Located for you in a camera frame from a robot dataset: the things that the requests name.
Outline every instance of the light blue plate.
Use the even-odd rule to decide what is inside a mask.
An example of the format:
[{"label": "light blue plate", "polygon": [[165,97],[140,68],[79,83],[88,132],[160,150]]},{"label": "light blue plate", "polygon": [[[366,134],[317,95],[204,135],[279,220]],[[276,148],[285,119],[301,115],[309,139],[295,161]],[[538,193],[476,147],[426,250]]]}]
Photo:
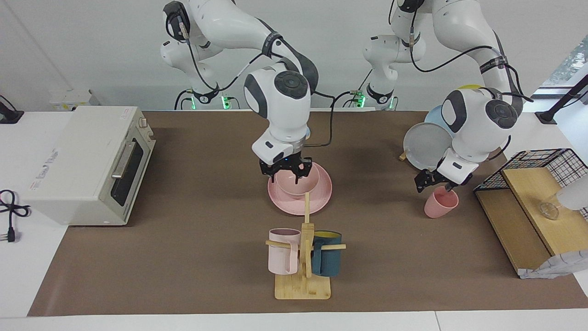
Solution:
[{"label": "light blue plate", "polygon": [[429,111],[429,113],[427,114],[427,117],[425,117],[425,123],[437,124],[438,126],[444,128],[447,132],[449,132],[449,134],[453,138],[453,137],[455,137],[455,133],[453,133],[453,131],[451,131],[451,129],[449,128],[447,123],[445,123],[445,121],[443,120],[443,117],[441,116],[441,108],[442,107],[443,107],[442,105],[438,105],[437,107],[433,108],[433,110]]}]

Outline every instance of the oven knob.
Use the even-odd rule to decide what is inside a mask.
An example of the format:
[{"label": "oven knob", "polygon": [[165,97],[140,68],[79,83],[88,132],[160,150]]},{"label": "oven knob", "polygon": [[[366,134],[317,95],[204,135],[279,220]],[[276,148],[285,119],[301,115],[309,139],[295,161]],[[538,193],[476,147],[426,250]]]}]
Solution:
[{"label": "oven knob", "polygon": [[147,119],[145,117],[141,117],[139,119],[139,128],[144,129],[147,127]]}]

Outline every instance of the gray plate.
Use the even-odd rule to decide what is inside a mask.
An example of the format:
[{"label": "gray plate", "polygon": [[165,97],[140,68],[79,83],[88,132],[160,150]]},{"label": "gray plate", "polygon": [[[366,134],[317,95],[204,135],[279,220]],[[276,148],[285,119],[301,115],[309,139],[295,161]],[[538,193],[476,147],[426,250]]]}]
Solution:
[{"label": "gray plate", "polygon": [[419,123],[406,132],[404,151],[416,168],[434,170],[451,146],[451,135],[434,123]]}]

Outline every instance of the wooden board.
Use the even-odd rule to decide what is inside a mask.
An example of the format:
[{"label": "wooden board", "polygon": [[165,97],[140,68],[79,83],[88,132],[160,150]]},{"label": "wooden board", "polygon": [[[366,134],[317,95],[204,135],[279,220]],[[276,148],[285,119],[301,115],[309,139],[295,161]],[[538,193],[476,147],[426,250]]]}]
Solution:
[{"label": "wooden board", "polygon": [[325,300],[330,298],[330,278],[312,275],[304,277],[302,272],[291,275],[276,275],[274,296],[278,300]]},{"label": "wooden board", "polygon": [[578,211],[563,210],[555,221],[541,214],[539,203],[561,189],[547,168],[508,169],[503,174],[552,255],[588,249],[588,223]]},{"label": "wooden board", "polygon": [[510,190],[478,191],[476,196],[516,272],[537,269],[551,257]]}]

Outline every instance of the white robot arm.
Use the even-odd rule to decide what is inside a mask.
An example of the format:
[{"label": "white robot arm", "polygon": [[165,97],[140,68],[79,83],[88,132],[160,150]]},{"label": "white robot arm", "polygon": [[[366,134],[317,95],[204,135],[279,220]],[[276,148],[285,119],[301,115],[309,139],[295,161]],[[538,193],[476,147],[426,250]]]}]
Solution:
[{"label": "white robot arm", "polygon": [[203,64],[196,68],[196,63],[225,48],[258,49],[278,61],[249,74],[245,81],[248,105],[269,121],[269,128],[252,149],[260,159],[262,173],[272,178],[283,169],[291,170],[297,178],[307,176],[312,159],[300,155],[310,114],[310,94],[319,79],[312,61],[231,0],[188,0],[187,5],[172,1],[163,12],[168,34],[176,42],[164,43],[161,54],[169,65],[188,75],[194,91],[208,88],[204,96],[214,96],[223,89],[207,84],[211,69]]},{"label": "white robot arm", "polygon": [[255,143],[264,174],[291,170],[308,176],[311,158],[302,158],[310,116],[310,86],[306,78],[288,70],[283,62],[247,75],[245,98],[251,109],[269,121],[268,129]]},{"label": "white robot arm", "polygon": [[[509,137],[522,112],[522,92],[509,71],[500,39],[488,26],[477,0],[399,0],[397,4],[392,19],[396,35],[373,37],[364,50],[375,73],[366,94],[385,107],[389,102],[385,97],[392,94],[397,78],[389,74],[392,64],[414,62],[417,67],[416,61],[425,53],[425,46],[420,45],[424,43],[420,22],[432,14],[439,42],[472,57],[480,66],[486,87],[455,90],[447,96],[442,115],[455,133],[452,146],[437,169],[423,170],[415,183],[419,192],[438,183],[447,183],[448,189],[466,184],[479,163]],[[380,54],[385,54],[386,61]]]}]

